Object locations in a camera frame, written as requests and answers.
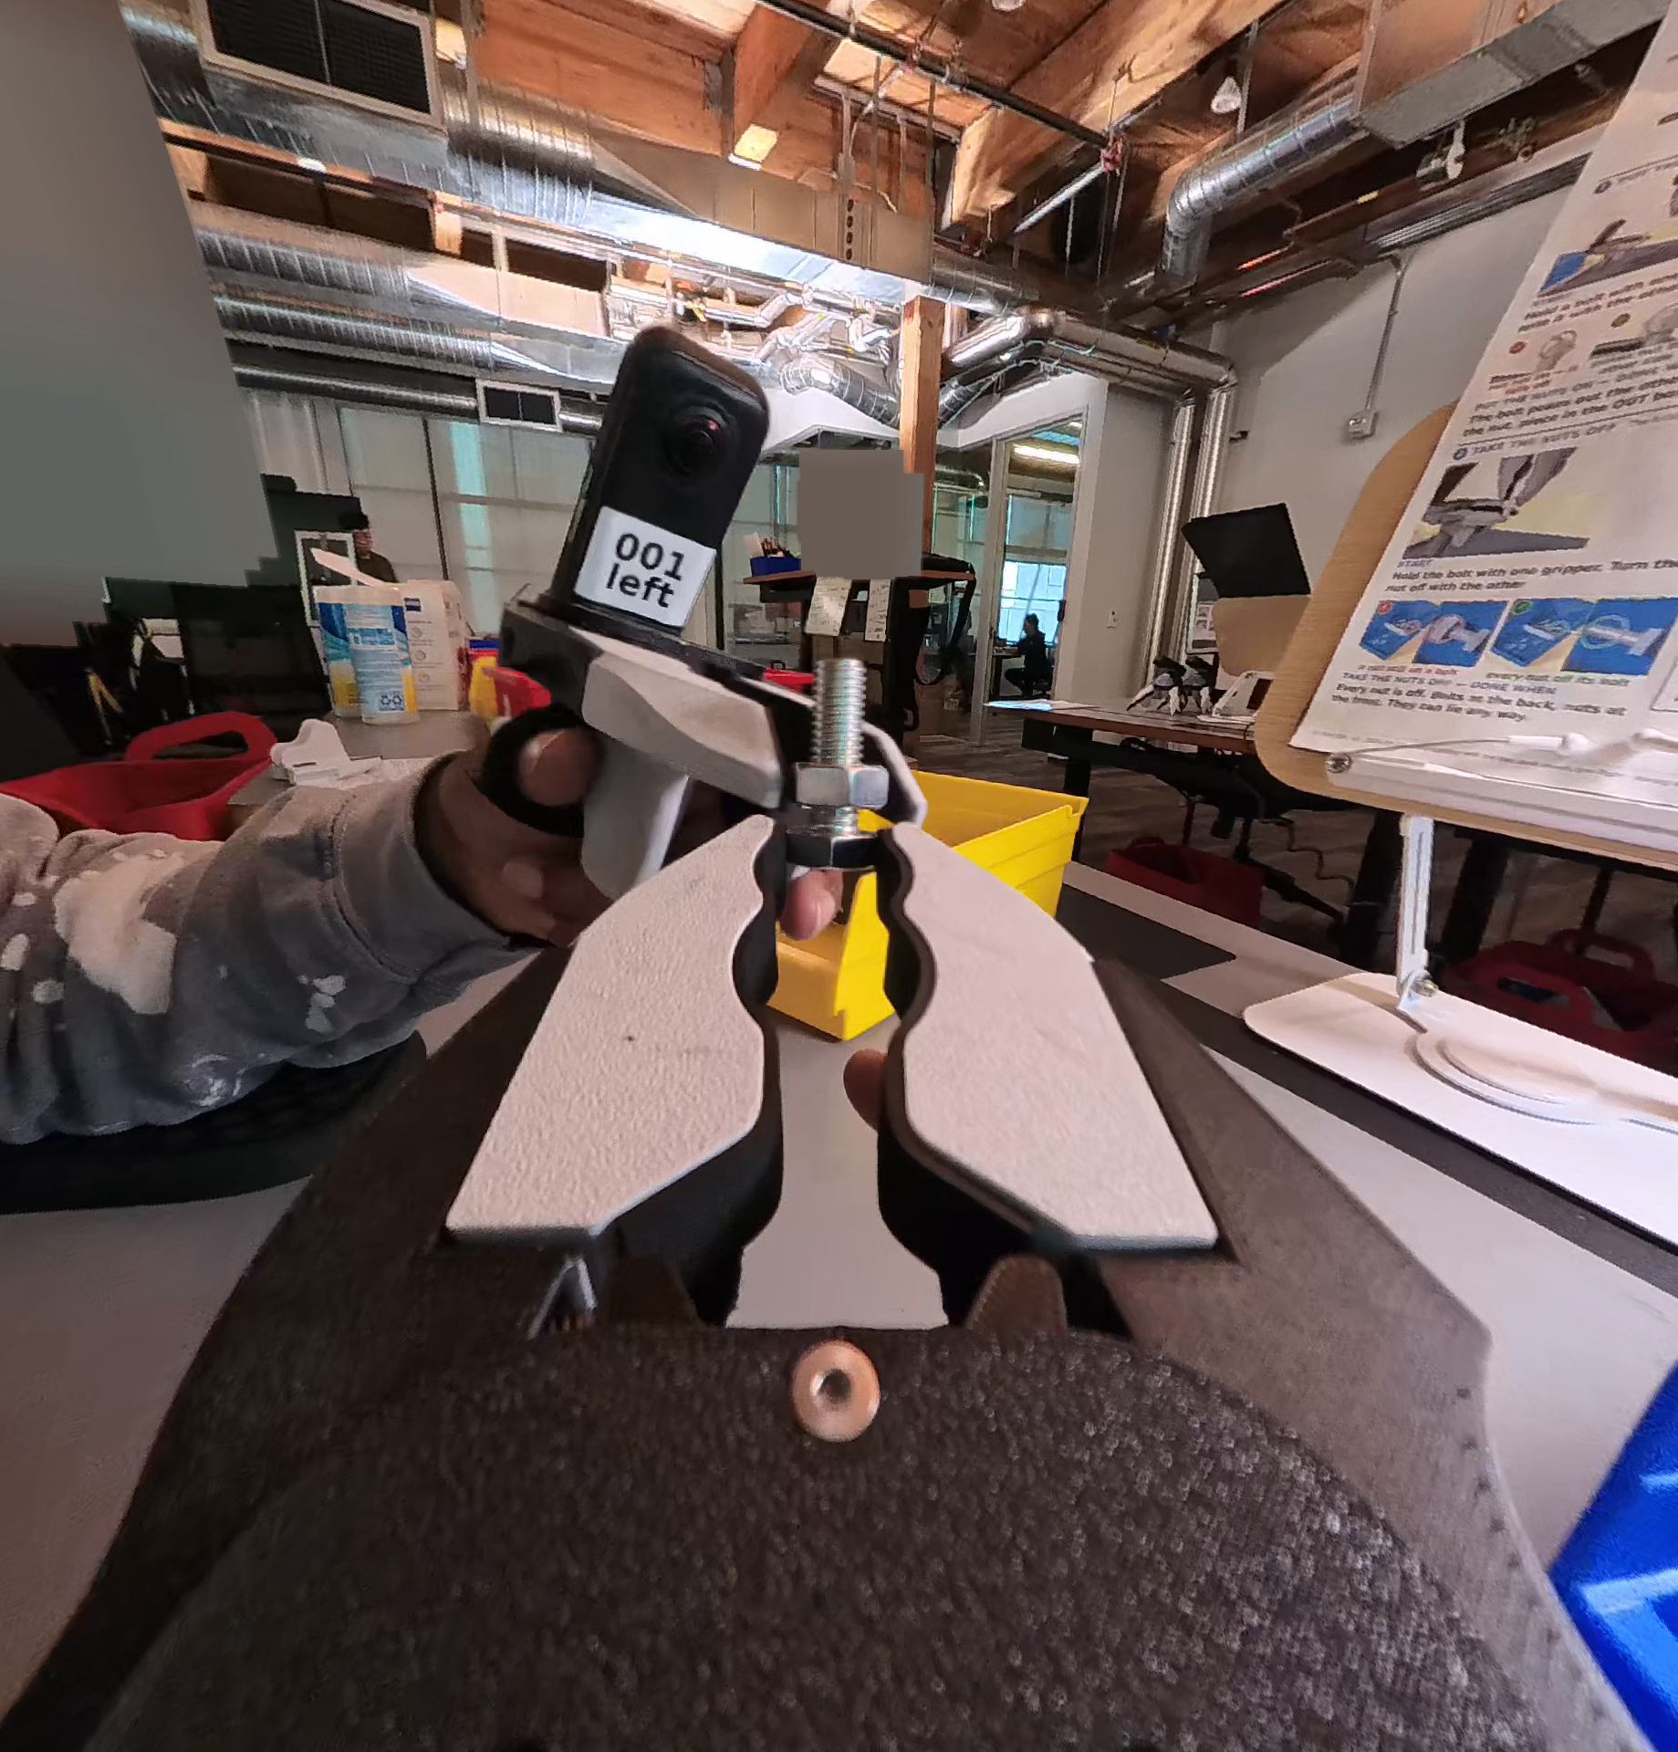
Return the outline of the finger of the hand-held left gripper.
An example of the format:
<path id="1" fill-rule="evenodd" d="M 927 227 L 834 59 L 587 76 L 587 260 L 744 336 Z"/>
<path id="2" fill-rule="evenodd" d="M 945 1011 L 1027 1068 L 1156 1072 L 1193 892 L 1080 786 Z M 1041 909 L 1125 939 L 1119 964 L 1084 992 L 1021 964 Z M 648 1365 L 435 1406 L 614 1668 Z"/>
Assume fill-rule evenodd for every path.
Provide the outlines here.
<path id="1" fill-rule="evenodd" d="M 589 800 L 642 794 L 659 786 L 661 774 L 763 808 L 779 808 L 787 796 L 787 761 L 769 708 L 667 653 L 599 643 L 581 716 L 605 745 Z"/>
<path id="2" fill-rule="evenodd" d="M 890 733 L 871 722 L 859 741 L 857 812 L 863 831 L 888 831 L 910 823 L 927 823 L 927 796 L 920 776 Z"/>

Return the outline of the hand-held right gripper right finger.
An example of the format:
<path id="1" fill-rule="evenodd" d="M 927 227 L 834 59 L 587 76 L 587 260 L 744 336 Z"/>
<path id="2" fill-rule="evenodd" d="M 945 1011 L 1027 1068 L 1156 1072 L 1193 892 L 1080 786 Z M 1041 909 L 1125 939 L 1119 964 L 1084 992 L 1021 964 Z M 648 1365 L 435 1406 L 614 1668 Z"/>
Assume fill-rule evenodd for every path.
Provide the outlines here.
<path id="1" fill-rule="evenodd" d="M 1019 890 L 902 823 L 879 839 L 898 1031 L 877 1195 L 961 1322 L 1008 1257 L 1088 1299 L 1103 1259 L 1186 1259 L 1215 1214 L 1090 952 Z"/>

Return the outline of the silver flange bolt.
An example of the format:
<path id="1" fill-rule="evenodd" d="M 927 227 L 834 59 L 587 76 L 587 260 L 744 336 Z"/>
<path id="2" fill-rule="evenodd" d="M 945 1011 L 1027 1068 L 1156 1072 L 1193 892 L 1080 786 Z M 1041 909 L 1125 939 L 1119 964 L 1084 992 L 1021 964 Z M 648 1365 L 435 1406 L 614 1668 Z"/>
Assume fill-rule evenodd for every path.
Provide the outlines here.
<path id="1" fill-rule="evenodd" d="M 863 661 L 822 659 L 812 673 L 808 755 L 798 763 L 857 765 L 865 708 Z M 859 812 L 806 810 L 794 800 L 792 778 L 783 825 L 789 859 L 798 868 L 855 874 L 875 864 L 877 831 L 861 829 Z"/>

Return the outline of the yellow plastic bin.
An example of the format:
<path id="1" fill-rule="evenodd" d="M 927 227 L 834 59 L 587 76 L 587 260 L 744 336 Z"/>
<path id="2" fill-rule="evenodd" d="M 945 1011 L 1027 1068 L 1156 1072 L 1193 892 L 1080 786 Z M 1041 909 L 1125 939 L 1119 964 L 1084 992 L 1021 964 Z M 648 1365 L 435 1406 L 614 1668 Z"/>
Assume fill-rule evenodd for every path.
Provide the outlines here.
<path id="1" fill-rule="evenodd" d="M 927 771 L 918 782 L 929 835 L 1056 913 L 1086 800 Z M 861 874 L 826 931 L 808 941 L 779 939 L 777 1013 L 841 1042 L 892 1017 L 884 990 L 890 937 L 875 894 L 875 876 Z"/>

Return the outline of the blue plastic bin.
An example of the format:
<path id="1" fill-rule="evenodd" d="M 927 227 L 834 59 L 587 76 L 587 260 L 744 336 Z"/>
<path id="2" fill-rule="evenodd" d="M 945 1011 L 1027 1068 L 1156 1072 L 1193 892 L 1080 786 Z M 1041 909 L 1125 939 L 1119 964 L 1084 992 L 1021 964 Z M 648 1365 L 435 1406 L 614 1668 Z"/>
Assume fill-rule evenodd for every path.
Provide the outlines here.
<path id="1" fill-rule="evenodd" d="M 1678 1363 L 1551 1568 L 1653 1748 L 1678 1750 Z"/>

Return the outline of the person's left forearm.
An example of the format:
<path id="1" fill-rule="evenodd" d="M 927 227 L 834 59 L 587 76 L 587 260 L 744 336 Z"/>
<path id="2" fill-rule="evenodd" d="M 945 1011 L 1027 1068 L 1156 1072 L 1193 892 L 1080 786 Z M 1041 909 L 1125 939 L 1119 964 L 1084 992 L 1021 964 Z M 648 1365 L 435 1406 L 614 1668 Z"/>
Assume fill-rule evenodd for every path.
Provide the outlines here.
<path id="1" fill-rule="evenodd" d="M 427 868 L 423 788 L 305 786 L 223 843 L 63 835 L 0 792 L 0 1144 L 186 1123 L 517 962 Z"/>

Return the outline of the person's left hand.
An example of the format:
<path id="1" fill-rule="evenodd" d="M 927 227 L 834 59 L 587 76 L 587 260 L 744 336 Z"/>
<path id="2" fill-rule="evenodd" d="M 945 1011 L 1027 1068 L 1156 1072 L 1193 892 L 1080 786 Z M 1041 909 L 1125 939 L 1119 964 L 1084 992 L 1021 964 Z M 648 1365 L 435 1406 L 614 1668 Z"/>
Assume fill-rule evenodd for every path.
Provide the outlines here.
<path id="1" fill-rule="evenodd" d="M 583 730 L 534 735 L 517 755 L 521 792 L 538 806 L 585 800 L 603 761 Z M 456 753 L 425 778 L 415 843 L 435 880 L 493 931 L 568 949 L 607 909 L 581 843 L 509 817 L 480 788 L 485 749 Z"/>

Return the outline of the white box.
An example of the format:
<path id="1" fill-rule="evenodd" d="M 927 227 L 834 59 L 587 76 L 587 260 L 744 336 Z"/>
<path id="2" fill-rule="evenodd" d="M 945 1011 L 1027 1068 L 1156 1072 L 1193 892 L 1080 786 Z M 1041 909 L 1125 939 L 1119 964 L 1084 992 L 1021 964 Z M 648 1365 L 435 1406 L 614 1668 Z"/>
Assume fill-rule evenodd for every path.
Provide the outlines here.
<path id="1" fill-rule="evenodd" d="M 419 710 L 466 710 L 472 634 L 456 581 L 405 581 L 397 589 L 403 597 Z"/>

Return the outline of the blue-white wipes tub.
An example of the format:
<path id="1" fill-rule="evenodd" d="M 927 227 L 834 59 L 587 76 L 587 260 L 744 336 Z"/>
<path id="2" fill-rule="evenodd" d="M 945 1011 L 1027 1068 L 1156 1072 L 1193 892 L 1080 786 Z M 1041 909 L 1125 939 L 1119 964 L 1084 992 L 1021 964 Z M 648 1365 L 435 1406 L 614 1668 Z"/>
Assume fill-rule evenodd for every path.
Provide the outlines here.
<path id="1" fill-rule="evenodd" d="M 405 595 L 384 581 L 313 587 L 331 710 L 368 726 L 419 718 Z"/>

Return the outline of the small white plastic holder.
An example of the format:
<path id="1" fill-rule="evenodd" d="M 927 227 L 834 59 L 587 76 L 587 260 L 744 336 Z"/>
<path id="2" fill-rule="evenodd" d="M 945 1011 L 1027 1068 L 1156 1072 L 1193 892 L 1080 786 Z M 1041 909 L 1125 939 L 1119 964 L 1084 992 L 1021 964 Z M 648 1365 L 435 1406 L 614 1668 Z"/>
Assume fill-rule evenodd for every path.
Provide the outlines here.
<path id="1" fill-rule="evenodd" d="M 349 753 L 333 722 L 309 718 L 290 741 L 274 745 L 268 771 L 292 788 L 345 790 L 382 780 L 384 767 L 382 757 Z"/>

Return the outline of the wooden stand black panel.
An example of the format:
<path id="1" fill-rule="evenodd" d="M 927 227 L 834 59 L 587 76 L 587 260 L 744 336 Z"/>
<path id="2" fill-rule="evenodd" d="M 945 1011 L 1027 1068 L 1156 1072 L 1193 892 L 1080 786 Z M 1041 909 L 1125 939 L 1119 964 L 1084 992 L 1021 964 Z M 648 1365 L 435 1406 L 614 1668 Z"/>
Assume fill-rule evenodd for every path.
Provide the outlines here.
<path id="1" fill-rule="evenodd" d="M 1182 526 L 1211 585 L 1219 675 L 1276 675 L 1311 602 L 1311 579 L 1283 503 L 1205 514 Z"/>

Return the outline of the white air vent grille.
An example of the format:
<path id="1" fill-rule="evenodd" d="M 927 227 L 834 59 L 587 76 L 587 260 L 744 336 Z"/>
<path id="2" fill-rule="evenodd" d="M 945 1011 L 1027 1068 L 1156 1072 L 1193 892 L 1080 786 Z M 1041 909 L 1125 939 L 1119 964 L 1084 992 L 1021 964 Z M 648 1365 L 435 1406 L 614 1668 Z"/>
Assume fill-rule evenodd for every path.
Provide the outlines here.
<path id="1" fill-rule="evenodd" d="M 440 127 L 427 2 L 192 2 L 210 65 L 393 119 Z"/>

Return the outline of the black partition panel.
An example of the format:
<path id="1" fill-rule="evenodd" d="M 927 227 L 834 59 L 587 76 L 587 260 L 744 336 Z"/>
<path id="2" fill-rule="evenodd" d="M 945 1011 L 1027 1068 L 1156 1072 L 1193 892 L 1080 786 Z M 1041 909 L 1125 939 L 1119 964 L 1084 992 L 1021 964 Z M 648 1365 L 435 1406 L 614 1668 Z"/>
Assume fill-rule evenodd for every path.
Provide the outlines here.
<path id="1" fill-rule="evenodd" d="M 75 645 L 0 645 L 0 782 L 114 751 L 112 714 Z"/>

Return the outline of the white instruction sheet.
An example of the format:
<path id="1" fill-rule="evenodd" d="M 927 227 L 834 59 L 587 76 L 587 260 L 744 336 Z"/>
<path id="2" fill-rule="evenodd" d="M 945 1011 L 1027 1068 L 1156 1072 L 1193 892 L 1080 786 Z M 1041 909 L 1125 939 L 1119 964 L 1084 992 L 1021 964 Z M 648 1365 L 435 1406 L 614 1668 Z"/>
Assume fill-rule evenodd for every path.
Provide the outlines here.
<path id="1" fill-rule="evenodd" d="M 1293 745 L 1678 833 L 1678 4 L 1485 348 Z"/>

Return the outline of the red handled basket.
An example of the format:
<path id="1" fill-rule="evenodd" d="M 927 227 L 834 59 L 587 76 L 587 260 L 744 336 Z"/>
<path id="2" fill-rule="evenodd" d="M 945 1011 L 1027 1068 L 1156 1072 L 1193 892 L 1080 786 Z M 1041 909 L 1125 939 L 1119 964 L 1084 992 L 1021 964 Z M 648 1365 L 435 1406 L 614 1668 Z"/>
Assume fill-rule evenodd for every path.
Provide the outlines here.
<path id="1" fill-rule="evenodd" d="M 225 841 L 235 833 L 231 798 L 268 771 L 276 745 L 253 714 L 200 714 L 139 733 L 118 761 L 2 780 L 0 794 L 40 806 L 63 833 Z"/>
<path id="2" fill-rule="evenodd" d="M 1109 851 L 1107 874 L 1248 929 L 1262 929 L 1266 878 L 1221 853 L 1139 837 Z"/>
<path id="3" fill-rule="evenodd" d="M 1442 992 L 1565 1040 L 1659 1068 L 1678 1042 L 1678 984 L 1635 943 L 1602 931 L 1508 941 L 1442 970 Z"/>

